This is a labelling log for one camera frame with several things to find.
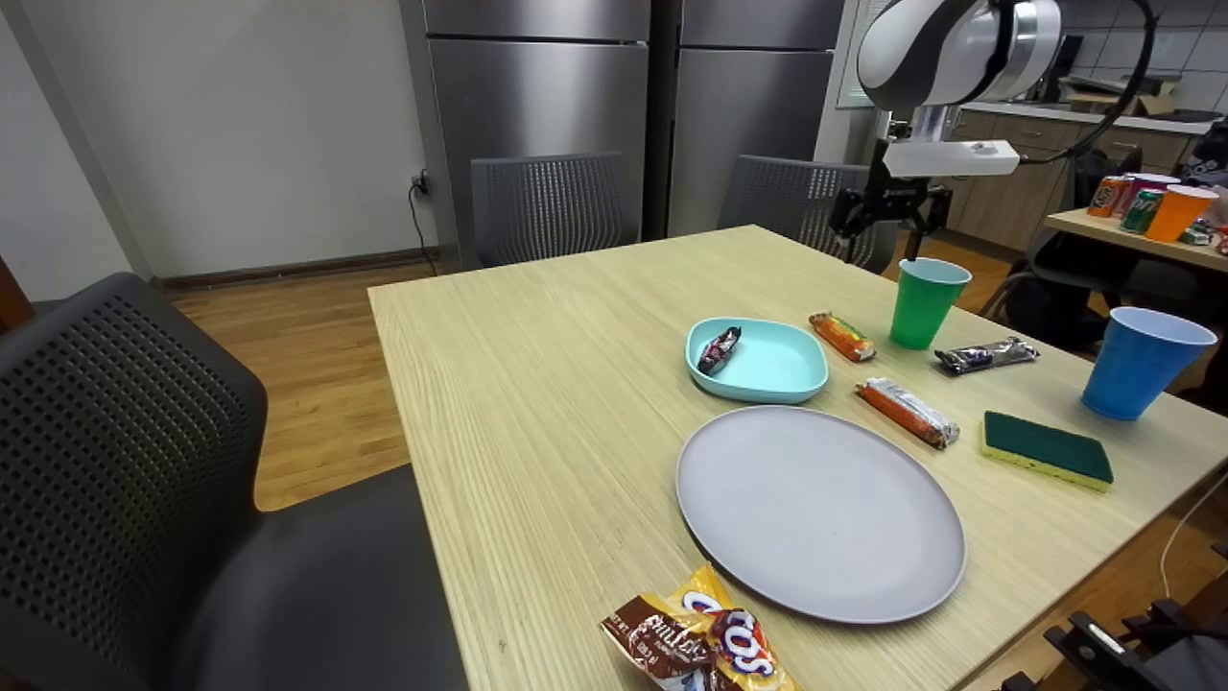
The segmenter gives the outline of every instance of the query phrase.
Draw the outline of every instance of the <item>teal plate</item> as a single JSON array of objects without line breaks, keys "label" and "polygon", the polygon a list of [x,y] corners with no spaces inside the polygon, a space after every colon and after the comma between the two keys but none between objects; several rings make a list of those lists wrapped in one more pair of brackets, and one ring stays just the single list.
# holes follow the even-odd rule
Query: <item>teal plate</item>
[{"label": "teal plate", "polygon": [[[740,325],[733,356],[714,378],[699,372],[701,351],[729,325]],[[722,315],[696,321],[683,360],[701,393],[737,402],[806,402],[828,384],[822,347],[800,325],[763,317]]]}]

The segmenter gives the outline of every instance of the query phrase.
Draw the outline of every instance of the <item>blue cup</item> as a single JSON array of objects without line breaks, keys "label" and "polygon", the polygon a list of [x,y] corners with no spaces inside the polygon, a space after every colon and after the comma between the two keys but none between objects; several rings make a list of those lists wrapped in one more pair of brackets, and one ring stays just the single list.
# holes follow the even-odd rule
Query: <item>blue cup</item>
[{"label": "blue cup", "polygon": [[1201,321],[1148,308],[1116,308],[1109,311],[1109,335],[1083,389],[1083,402],[1103,417],[1135,424],[1150,399],[1218,343]]}]

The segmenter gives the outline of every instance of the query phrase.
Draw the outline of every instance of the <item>refrigerator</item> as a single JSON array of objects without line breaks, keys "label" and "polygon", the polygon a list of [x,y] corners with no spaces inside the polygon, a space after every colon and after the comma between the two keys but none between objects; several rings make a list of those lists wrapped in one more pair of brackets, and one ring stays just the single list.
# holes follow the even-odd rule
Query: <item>refrigerator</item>
[{"label": "refrigerator", "polygon": [[621,155],[646,206],[654,0],[405,0],[429,211],[471,228],[471,156]]},{"label": "refrigerator", "polygon": [[669,233],[718,223],[737,155],[815,156],[843,0],[677,0]]}]

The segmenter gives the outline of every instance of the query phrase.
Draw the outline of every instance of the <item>green sponge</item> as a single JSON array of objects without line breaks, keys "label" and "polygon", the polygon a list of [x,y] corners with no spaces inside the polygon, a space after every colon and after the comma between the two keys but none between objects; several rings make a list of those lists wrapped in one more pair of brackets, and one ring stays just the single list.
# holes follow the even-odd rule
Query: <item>green sponge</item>
[{"label": "green sponge", "polygon": [[1099,491],[1114,484],[1114,463],[1103,440],[1056,425],[1036,425],[1002,411],[987,411],[987,457],[1025,463]]}]

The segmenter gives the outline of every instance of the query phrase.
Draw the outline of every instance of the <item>desk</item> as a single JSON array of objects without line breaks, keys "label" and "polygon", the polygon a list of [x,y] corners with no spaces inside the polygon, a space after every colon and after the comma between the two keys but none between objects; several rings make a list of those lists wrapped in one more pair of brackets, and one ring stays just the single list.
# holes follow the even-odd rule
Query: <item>desk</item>
[{"label": "desk", "polygon": [[1154,242],[1148,233],[1129,233],[1129,229],[1122,229],[1122,220],[1086,216],[1083,206],[1047,216],[1044,228],[1052,228],[1061,233],[1083,233],[1083,239],[1093,239],[1093,242],[1107,242],[1107,247],[1123,247],[1123,248],[1135,248],[1135,253],[1150,253],[1150,259],[1162,259],[1162,261],[1228,274],[1228,259],[1213,253],[1208,247]]},{"label": "desk", "polygon": [[[677,452],[729,411],[683,366],[701,315],[804,321],[836,308],[888,343],[896,285],[744,228],[492,274],[374,289],[374,311],[415,452],[471,687],[646,687],[599,635],[639,591],[678,584],[701,553],[677,509]],[[1007,330],[956,311],[937,347]],[[843,631],[740,591],[804,687],[952,687],[1067,589],[1208,476],[1228,417],[1162,397],[1145,424],[1077,408],[1086,360],[948,381],[924,355],[884,347],[834,360],[815,411],[852,417],[924,463],[967,532],[967,578],[929,619]],[[965,425],[937,452],[852,397],[892,372]],[[1109,495],[978,457],[987,408],[1107,440]]]}]

